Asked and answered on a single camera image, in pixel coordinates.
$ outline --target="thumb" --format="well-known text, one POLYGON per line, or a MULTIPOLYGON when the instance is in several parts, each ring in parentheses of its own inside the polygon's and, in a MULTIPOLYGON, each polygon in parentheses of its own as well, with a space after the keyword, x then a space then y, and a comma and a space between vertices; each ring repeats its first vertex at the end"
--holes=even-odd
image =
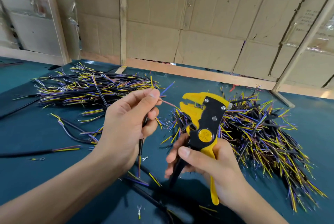
POLYGON ((151 92, 134 107, 130 113, 134 117, 143 118, 158 102, 160 97, 160 92, 157 89, 152 89, 151 92))
POLYGON ((214 175, 219 170, 219 163, 199 151, 192 150, 188 147, 181 146, 178 150, 179 156, 190 165, 199 168, 210 175, 214 175))

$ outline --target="person's right arm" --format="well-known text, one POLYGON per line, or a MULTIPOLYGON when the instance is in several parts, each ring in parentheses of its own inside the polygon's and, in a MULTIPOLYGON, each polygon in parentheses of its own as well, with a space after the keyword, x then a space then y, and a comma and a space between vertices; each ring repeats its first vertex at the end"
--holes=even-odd
POLYGON ((215 180, 219 201, 238 214, 247 224, 287 224, 287 221, 268 204, 246 181, 234 156, 231 145, 218 139, 213 150, 217 160, 205 154, 184 147, 187 134, 181 135, 167 156, 168 167, 165 178, 173 173, 176 157, 179 155, 191 166, 183 172, 196 171, 210 180, 215 180))

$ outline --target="person's left hand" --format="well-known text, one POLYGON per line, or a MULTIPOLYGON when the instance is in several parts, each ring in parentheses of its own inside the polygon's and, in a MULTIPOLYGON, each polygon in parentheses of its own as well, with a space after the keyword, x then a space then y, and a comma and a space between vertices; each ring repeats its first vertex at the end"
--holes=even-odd
POLYGON ((159 110, 155 106, 162 103, 159 97, 159 90, 147 88, 133 91, 108 107, 102 136, 90 154, 99 160, 100 168, 119 177, 132 167, 139 139, 150 136, 158 126, 155 118, 159 110), (146 114, 149 121, 142 128, 146 114))

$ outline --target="hand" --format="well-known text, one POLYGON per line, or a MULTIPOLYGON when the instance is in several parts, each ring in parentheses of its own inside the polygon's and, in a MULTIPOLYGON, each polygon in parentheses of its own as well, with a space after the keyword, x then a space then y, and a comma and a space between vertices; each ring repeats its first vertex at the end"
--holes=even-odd
POLYGON ((101 139, 88 156, 102 160, 100 167, 115 177, 128 171, 138 156, 139 139, 150 136, 158 126, 155 118, 159 110, 155 106, 162 103, 159 97, 159 90, 147 88, 133 91, 109 106, 101 139), (142 128, 146 114, 149 121, 142 128))
POLYGON ((178 154, 190 164, 184 168, 182 173, 196 171, 205 177, 208 184, 210 184, 211 175, 215 180, 219 201, 232 210, 240 207, 250 185, 241 173, 230 143, 224 139, 218 139, 218 143, 213 148, 217 158, 215 160, 199 151, 185 147, 188 137, 187 133, 182 134, 167 156, 168 167, 165 171, 165 178, 169 178, 173 173, 178 154))

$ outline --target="yellow handle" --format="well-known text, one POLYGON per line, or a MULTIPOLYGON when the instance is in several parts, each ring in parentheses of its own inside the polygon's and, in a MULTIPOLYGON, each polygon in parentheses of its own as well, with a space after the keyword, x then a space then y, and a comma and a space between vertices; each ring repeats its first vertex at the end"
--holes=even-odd
MULTIPOLYGON (((215 159, 216 156, 213 153, 213 147, 215 146, 215 144, 217 144, 217 137, 215 138, 214 142, 210 146, 207 146, 207 147, 203 148, 201 150, 201 152, 203 154, 215 159)), ((216 187, 214 185, 214 179, 213 179, 212 176, 210 176, 210 193, 211 193, 212 203, 214 205, 218 205, 219 204, 219 198, 218 198, 218 195, 217 195, 216 187)))

